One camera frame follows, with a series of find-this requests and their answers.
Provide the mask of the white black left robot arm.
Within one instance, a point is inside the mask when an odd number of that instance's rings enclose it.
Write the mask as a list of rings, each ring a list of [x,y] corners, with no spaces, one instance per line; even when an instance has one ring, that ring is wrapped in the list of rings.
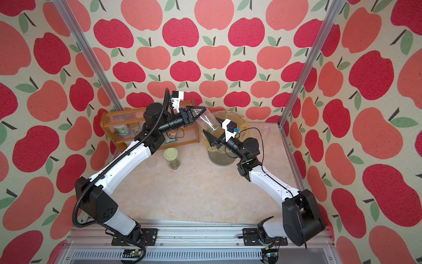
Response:
[[[167,109],[167,103],[149,105],[144,112],[142,130],[129,147],[89,179],[81,177],[77,180],[76,204],[72,213],[75,227],[99,224],[124,242],[144,247],[140,224],[123,213],[111,195],[130,172],[161,147],[166,133],[193,125],[207,110],[202,106],[186,106],[176,113]]]

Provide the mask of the second jar behind left arm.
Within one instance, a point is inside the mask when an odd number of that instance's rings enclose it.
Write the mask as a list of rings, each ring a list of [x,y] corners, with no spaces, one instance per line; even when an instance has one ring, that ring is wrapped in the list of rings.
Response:
[[[167,161],[169,168],[176,170],[180,167],[179,154],[176,148],[170,147],[165,150],[164,158]]]

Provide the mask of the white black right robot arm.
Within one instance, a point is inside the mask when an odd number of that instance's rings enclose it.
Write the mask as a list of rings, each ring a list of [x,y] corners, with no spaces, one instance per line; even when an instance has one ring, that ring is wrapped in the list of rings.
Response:
[[[288,238],[295,245],[306,245],[310,239],[326,230],[316,198],[308,189],[298,190],[274,176],[259,161],[259,142],[255,138],[240,141],[225,134],[215,137],[203,131],[211,147],[225,146],[237,158],[239,174],[262,188],[282,209],[282,218],[268,217],[257,224],[257,235],[263,245],[273,245],[278,238]]]

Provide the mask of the clear plastic jar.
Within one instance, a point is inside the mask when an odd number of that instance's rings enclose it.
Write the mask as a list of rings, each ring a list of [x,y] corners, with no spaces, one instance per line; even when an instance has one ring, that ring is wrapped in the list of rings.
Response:
[[[262,133],[263,136],[268,136],[271,133],[271,128],[265,125],[261,127],[260,132]]]

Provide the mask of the clear jar with mung beans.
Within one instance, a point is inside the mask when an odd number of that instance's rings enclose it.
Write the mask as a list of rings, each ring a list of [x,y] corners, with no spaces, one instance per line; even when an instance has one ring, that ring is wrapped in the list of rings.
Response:
[[[221,128],[221,124],[217,121],[215,116],[209,110],[206,111],[206,119],[207,121],[205,123],[197,122],[202,127],[202,129],[205,129],[213,134]]]

